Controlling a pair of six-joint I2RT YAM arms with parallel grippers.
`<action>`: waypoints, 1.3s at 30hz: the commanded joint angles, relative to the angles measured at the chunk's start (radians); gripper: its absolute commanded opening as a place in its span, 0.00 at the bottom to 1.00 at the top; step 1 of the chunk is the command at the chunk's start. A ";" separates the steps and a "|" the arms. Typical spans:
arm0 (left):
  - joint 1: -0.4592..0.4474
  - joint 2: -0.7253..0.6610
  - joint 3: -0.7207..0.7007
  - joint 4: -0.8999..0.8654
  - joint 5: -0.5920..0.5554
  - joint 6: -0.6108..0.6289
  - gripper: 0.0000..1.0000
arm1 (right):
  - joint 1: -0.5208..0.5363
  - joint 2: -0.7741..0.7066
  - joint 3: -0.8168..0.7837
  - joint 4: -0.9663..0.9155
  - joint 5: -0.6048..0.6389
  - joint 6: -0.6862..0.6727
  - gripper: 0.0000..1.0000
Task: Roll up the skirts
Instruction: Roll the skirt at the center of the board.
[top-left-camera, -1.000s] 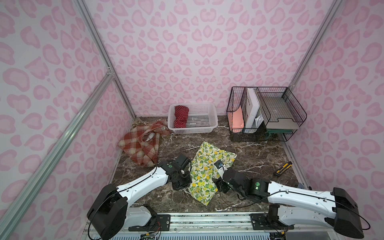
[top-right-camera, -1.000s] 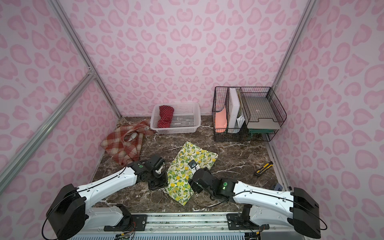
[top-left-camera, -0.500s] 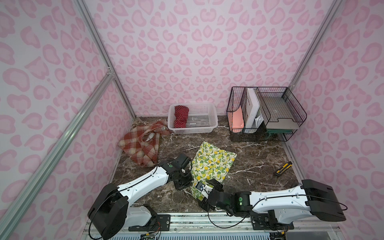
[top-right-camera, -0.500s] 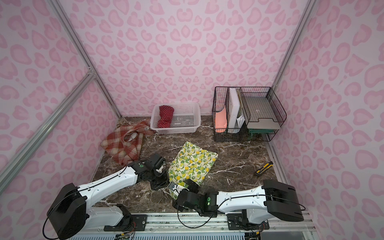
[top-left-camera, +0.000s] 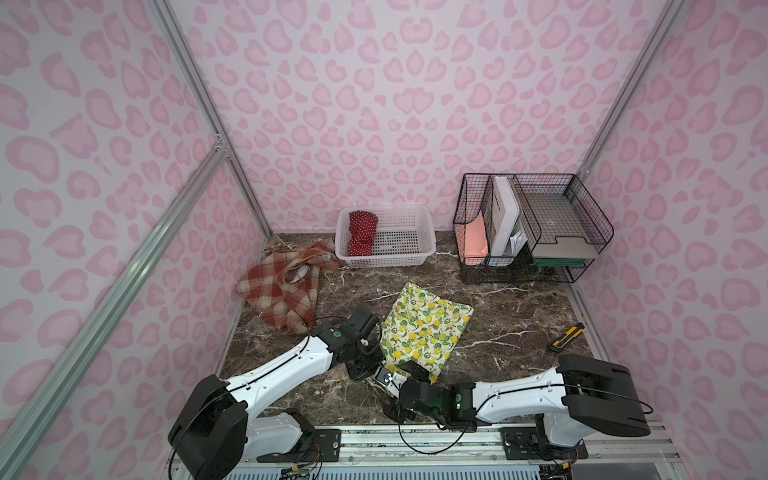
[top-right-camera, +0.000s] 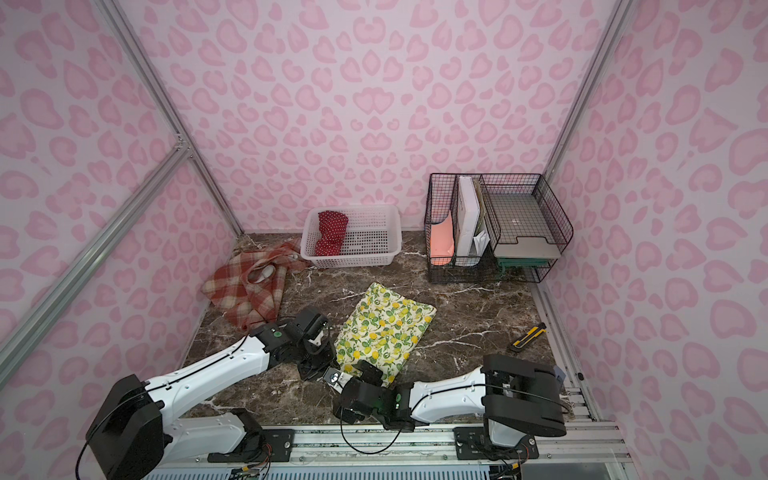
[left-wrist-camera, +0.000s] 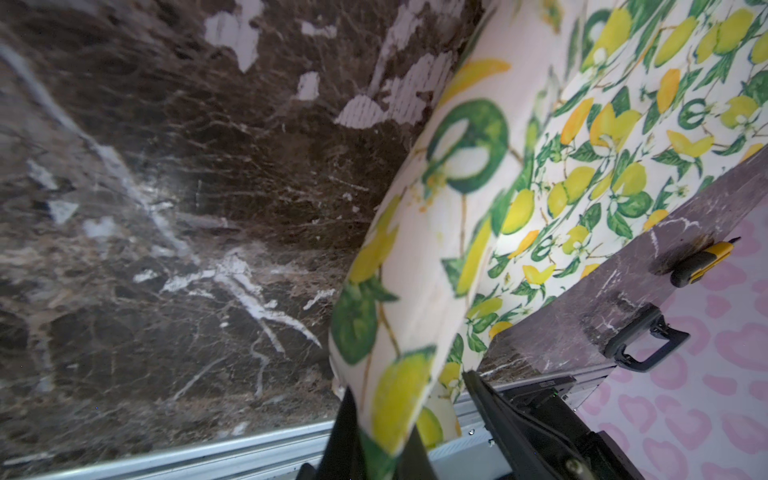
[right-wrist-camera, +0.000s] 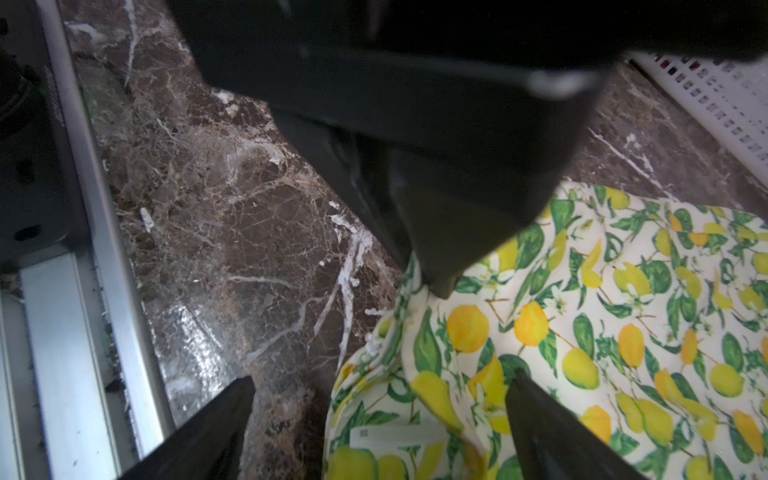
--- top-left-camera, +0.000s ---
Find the red polka dot skirt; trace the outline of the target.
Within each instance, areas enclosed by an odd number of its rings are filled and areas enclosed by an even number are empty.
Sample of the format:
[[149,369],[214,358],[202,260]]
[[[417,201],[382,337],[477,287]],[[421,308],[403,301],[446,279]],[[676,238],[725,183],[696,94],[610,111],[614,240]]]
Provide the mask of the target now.
[[349,213],[349,256],[371,256],[373,254],[378,223],[378,217],[371,212],[355,210]]

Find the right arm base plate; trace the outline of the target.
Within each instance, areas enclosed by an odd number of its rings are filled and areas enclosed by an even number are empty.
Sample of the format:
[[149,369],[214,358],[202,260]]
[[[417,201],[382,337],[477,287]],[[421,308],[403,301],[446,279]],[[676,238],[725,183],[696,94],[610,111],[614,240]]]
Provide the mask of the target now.
[[500,429],[501,443],[507,460],[578,461],[589,458],[584,441],[573,447],[555,446],[536,427]]

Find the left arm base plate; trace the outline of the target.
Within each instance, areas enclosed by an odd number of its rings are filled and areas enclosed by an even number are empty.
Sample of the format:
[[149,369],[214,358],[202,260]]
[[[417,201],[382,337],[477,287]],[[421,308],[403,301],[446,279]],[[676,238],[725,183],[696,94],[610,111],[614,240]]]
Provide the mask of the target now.
[[257,458],[259,463],[308,463],[317,457],[323,462],[338,462],[342,431],[340,429],[315,429],[304,432],[297,444],[287,453],[268,453]]

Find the lemon print skirt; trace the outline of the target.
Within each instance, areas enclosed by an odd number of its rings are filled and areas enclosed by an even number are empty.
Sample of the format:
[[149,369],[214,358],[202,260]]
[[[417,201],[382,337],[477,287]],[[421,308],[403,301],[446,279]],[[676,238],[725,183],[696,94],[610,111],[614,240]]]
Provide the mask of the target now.
[[405,284],[382,324],[385,368],[401,372],[402,364],[413,361],[436,383],[473,314],[469,305]]

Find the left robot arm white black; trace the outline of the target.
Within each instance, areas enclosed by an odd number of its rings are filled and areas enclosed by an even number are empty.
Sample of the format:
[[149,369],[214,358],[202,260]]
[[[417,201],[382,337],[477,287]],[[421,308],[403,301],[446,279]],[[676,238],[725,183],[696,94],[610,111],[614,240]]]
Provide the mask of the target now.
[[317,430],[295,409],[266,417],[284,395],[333,367],[345,365],[361,381],[383,365],[378,343],[368,340],[379,319],[360,305],[348,318],[315,327],[295,347],[227,380],[201,380],[168,434],[171,456],[193,479],[223,479],[242,460],[292,462],[300,468],[338,457],[340,434]]

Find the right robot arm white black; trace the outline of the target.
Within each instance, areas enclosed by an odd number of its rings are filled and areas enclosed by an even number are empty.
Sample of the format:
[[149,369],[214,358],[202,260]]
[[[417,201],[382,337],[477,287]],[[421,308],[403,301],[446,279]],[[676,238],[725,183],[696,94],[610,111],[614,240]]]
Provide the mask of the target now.
[[399,372],[378,370],[375,381],[392,401],[386,415],[402,424],[417,416],[438,426],[474,432],[515,417],[533,416],[539,443],[574,447],[593,433],[633,438],[650,434],[652,408],[637,394],[630,371],[621,365],[577,354],[558,357],[542,373],[503,382],[468,382],[441,387],[413,361]]

